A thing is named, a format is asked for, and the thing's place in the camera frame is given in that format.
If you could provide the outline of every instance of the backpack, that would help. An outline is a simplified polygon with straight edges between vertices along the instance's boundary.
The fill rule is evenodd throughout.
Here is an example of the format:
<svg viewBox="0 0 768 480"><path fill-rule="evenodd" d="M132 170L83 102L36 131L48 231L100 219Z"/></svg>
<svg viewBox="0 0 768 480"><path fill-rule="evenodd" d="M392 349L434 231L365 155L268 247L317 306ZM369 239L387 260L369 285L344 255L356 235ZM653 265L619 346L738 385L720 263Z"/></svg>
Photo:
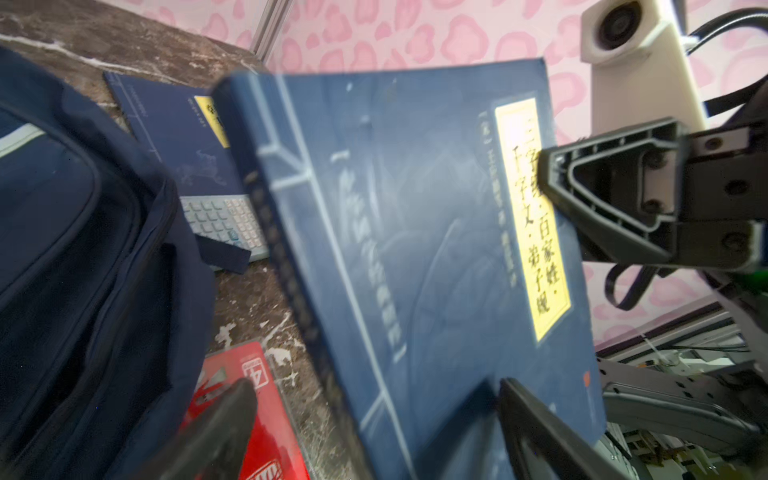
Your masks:
<svg viewBox="0 0 768 480"><path fill-rule="evenodd" d="M189 406L213 272L162 164L4 48L0 71L0 478L125 477Z"/></svg>

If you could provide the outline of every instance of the brown marble countertop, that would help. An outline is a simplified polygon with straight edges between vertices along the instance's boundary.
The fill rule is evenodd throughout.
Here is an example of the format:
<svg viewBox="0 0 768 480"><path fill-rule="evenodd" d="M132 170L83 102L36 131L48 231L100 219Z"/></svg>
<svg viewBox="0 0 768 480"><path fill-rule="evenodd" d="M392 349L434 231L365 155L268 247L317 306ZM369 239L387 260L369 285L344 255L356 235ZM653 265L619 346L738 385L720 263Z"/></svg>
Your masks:
<svg viewBox="0 0 768 480"><path fill-rule="evenodd" d="M0 12L0 44L64 79L126 129L105 70L194 87L237 69L263 71L248 51L94 0L0 0ZM356 478L271 265L262 260L244 275L216 278L208 352L261 342L312 476Z"/></svg>

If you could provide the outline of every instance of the calculator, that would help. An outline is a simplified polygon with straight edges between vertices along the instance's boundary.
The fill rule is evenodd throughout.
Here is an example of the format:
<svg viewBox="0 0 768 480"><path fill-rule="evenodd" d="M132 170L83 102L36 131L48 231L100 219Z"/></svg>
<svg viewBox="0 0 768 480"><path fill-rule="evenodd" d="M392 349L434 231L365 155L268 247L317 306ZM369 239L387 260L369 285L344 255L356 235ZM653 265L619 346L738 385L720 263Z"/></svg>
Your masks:
<svg viewBox="0 0 768 480"><path fill-rule="evenodd" d="M196 235L250 250L250 260L269 256L247 195L181 197L184 217Z"/></svg>

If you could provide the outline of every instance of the wall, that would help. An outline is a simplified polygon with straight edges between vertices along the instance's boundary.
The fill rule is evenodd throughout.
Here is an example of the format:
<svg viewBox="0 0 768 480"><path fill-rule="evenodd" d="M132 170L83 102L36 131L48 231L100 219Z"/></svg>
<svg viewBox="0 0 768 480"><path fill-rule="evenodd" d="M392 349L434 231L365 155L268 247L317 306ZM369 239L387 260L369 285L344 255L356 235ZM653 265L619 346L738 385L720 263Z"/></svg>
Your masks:
<svg viewBox="0 0 768 480"><path fill-rule="evenodd" d="M590 134L589 67L579 61L580 15L594 0L294 0L267 62L289 73L464 65L543 56L557 125L566 144ZM689 31L735 8L768 0L688 0ZM728 32L690 59L703 98L766 74L768 35ZM713 119L719 124L728 113ZM656 279L638 307L622 312L603 294L606 264L585 264L598 347L633 336L704 301L710 289L692 271ZM634 278L619 281L621 297Z"/></svg>
<svg viewBox="0 0 768 480"><path fill-rule="evenodd" d="M172 27L250 49L266 0L101 0Z"/></svg>

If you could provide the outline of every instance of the yellow label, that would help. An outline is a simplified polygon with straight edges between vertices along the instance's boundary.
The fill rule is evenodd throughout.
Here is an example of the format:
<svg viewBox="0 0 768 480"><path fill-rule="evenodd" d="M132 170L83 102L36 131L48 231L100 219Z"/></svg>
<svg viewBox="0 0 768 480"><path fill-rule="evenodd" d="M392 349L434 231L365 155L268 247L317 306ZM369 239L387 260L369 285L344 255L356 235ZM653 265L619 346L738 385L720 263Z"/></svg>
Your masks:
<svg viewBox="0 0 768 480"><path fill-rule="evenodd" d="M208 120L210 129L214 131L216 138L221 142L221 146L229 148L230 141L227 140L227 135L224 133L224 126L221 124L219 114L216 113L213 99L211 97L201 97L200 95L196 95L194 99L197 102L197 106L203 111L205 119Z"/></svg>
<svg viewBox="0 0 768 480"><path fill-rule="evenodd" d="M536 100L495 109L536 340L571 308L552 203L536 177L541 135Z"/></svg>

